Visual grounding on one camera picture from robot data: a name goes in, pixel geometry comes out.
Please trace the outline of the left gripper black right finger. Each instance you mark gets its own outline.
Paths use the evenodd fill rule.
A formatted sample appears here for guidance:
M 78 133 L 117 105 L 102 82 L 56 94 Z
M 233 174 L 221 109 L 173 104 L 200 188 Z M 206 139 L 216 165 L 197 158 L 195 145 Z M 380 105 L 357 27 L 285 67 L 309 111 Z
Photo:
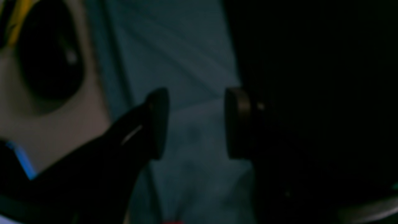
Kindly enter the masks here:
M 306 142 L 265 118 L 266 107 L 243 88 L 225 90 L 228 155 L 254 170 L 259 224 L 396 224 L 397 192 L 378 193 L 336 175 L 308 155 Z

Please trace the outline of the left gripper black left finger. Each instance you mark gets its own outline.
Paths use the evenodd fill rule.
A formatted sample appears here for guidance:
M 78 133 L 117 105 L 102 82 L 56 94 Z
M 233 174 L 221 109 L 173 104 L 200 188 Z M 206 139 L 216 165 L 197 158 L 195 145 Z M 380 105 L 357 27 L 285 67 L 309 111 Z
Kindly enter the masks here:
M 35 174 L 16 143 L 1 139 L 1 218 L 20 224 L 122 224 L 140 171 L 165 148 L 166 88 L 103 135 Z

